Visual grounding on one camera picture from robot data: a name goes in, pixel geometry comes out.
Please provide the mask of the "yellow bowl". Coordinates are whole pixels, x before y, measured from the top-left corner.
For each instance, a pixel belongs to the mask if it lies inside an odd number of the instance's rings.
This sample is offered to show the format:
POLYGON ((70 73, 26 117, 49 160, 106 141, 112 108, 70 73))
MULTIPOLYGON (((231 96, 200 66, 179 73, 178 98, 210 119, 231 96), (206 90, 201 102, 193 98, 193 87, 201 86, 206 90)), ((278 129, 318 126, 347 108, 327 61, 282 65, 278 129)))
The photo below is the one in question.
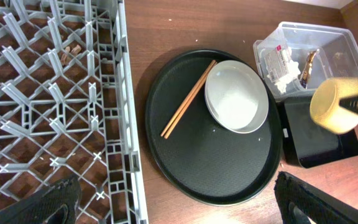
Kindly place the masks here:
POLYGON ((358 78, 337 77, 322 82, 310 103, 311 119, 334 134, 344 134, 358 125, 358 114, 339 105, 343 98, 358 96, 358 78))

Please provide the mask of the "white tissue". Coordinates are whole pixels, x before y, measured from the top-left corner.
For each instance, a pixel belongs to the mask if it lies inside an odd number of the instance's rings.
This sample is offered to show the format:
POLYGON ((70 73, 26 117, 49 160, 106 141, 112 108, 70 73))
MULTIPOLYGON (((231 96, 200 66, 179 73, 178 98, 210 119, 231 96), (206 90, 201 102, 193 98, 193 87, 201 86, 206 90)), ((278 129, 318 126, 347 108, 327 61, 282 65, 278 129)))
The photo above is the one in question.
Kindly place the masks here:
POLYGON ((268 66, 269 78, 271 82, 277 87, 281 95, 286 93, 287 85, 294 79, 298 78, 300 69, 298 68, 299 63, 290 60, 282 65, 281 62, 273 63, 268 66))

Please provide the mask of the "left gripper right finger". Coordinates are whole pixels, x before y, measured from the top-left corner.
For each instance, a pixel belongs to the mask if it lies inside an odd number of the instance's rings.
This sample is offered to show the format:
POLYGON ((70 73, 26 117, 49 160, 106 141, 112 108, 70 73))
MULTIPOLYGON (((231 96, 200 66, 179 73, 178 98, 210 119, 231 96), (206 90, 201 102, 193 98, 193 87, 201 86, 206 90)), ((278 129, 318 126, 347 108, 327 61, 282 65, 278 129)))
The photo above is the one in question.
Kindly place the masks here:
POLYGON ((291 175, 279 172, 275 198, 284 223, 358 223, 358 210, 291 175))

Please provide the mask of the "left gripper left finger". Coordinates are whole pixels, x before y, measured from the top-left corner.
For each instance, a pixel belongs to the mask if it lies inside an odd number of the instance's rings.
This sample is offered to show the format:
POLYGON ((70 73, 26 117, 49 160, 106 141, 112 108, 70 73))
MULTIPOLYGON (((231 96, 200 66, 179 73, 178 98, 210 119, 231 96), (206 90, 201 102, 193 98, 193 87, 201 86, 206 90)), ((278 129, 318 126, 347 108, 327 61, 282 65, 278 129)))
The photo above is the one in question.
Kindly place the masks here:
POLYGON ((0 211, 4 223, 74 223, 81 201, 76 177, 61 179, 0 211))

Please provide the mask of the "brown snack wrapper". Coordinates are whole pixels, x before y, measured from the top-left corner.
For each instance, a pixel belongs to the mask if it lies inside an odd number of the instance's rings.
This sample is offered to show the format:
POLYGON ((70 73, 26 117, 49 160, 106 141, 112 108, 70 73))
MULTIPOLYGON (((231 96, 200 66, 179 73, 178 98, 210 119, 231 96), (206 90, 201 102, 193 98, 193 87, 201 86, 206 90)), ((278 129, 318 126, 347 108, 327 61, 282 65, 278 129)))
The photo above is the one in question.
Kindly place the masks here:
POLYGON ((307 88, 307 84, 308 84, 308 81, 310 79, 311 72, 313 69, 313 61, 318 53, 319 53, 319 49, 311 51, 306 58, 305 67, 304 67, 304 69, 300 75, 300 78, 299 78, 300 85, 303 88, 307 88))

